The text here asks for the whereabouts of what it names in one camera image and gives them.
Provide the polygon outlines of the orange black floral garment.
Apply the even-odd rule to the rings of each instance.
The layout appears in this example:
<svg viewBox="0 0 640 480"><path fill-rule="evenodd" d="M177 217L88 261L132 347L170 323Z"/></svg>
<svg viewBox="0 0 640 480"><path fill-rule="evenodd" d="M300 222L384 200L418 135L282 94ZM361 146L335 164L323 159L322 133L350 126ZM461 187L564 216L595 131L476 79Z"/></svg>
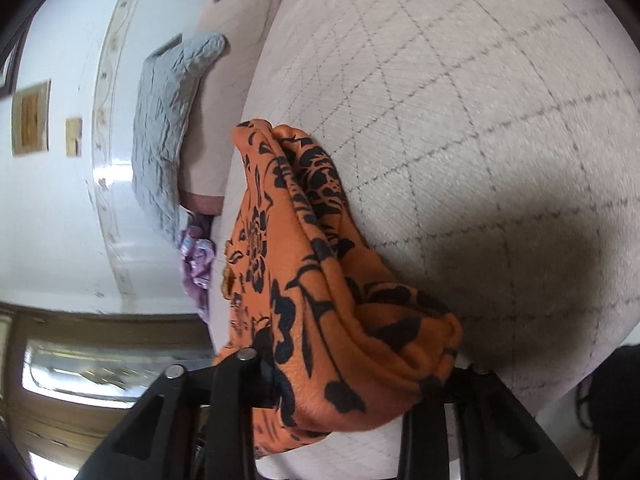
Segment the orange black floral garment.
<svg viewBox="0 0 640 480"><path fill-rule="evenodd" d="M258 457L371 430L446 382L462 327L402 284L358 231L340 177L307 133L261 119L232 134L246 189L226 244L222 356L255 347L277 401L253 413Z"/></svg>

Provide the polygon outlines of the wooden glass door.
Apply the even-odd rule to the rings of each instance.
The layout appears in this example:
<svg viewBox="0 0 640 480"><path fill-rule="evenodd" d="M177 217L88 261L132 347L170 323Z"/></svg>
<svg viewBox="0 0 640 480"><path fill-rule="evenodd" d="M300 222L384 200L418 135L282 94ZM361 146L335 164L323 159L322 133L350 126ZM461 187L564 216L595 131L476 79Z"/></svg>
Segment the wooden glass door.
<svg viewBox="0 0 640 480"><path fill-rule="evenodd" d="M99 315L2 304L1 431L34 479L71 479L167 367L206 367L194 314Z"/></svg>

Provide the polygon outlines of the purple floral cloth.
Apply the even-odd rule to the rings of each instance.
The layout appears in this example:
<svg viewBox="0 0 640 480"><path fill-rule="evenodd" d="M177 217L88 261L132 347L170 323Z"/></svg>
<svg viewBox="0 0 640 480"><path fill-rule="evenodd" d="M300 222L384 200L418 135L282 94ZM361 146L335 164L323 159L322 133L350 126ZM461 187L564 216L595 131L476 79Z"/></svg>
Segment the purple floral cloth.
<svg viewBox="0 0 640 480"><path fill-rule="evenodd" d="M182 232L179 252L182 288L193 302L198 316L207 323L208 293L212 282L212 265L216 258L215 243L205 235L200 226L188 226Z"/></svg>

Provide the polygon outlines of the grey quilted pillow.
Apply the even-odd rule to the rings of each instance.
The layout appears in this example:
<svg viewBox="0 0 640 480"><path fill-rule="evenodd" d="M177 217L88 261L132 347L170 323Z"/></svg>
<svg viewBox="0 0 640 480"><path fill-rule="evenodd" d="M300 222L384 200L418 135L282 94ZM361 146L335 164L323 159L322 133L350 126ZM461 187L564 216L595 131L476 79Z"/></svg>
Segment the grey quilted pillow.
<svg viewBox="0 0 640 480"><path fill-rule="evenodd" d="M224 53L218 32L171 38L142 64L132 123L132 192L156 234L180 243L180 152L198 86Z"/></svg>

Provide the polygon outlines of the pink bolster cushion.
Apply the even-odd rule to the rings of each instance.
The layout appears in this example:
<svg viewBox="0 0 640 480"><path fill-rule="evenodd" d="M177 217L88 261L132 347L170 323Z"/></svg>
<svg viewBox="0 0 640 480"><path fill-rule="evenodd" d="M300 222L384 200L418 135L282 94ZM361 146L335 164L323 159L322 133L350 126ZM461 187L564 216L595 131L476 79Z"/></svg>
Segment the pink bolster cushion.
<svg viewBox="0 0 640 480"><path fill-rule="evenodd" d="M180 152L180 205L194 214L221 214L233 153L232 129L241 122L280 3L205 0L196 30L218 32L226 46L198 85Z"/></svg>

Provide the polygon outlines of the small wooden wall plate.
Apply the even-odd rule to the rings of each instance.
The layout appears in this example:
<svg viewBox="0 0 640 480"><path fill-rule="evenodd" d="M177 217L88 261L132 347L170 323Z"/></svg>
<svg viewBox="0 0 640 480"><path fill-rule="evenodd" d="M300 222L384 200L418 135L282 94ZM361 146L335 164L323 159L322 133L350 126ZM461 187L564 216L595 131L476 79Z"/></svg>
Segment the small wooden wall plate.
<svg viewBox="0 0 640 480"><path fill-rule="evenodd" d="M65 121L65 154L80 157L82 145L82 118L72 117Z"/></svg>

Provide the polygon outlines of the wooden wall switch plate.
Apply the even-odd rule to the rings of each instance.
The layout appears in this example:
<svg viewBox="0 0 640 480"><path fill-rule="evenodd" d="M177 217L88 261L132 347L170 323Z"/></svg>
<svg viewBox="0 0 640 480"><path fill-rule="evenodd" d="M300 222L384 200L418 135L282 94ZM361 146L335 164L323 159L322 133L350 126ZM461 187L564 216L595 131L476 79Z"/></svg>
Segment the wooden wall switch plate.
<svg viewBox="0 0 640 480"><path fill-rule="evenodd" d="M51 81L17 91L12 99L12 153L23 156L49 151Z"/></svg>

